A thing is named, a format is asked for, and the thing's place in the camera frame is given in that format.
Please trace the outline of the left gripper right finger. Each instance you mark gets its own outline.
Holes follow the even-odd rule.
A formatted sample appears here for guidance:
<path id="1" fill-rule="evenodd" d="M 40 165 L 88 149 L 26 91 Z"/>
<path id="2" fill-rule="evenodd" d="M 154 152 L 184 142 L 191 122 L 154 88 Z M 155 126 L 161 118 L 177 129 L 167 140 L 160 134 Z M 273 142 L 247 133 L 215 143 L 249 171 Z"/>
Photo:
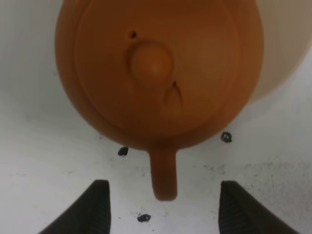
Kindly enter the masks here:
<path id="1" fill-rule="evenodd" d="M 221 182 L 218 227 L 221 234 L 295 233 L 236 181 Z"/>

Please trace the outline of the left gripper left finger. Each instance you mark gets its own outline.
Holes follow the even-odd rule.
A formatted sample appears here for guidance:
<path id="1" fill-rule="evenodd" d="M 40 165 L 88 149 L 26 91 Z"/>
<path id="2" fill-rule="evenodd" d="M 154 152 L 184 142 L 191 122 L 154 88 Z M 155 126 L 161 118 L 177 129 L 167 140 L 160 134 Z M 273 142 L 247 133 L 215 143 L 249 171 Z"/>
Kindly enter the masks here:
<path id="1" fill-rule="evenodd" d="M 95 180 L 42 234 L 108 234 L 111 229 L 110 185 Z"/>

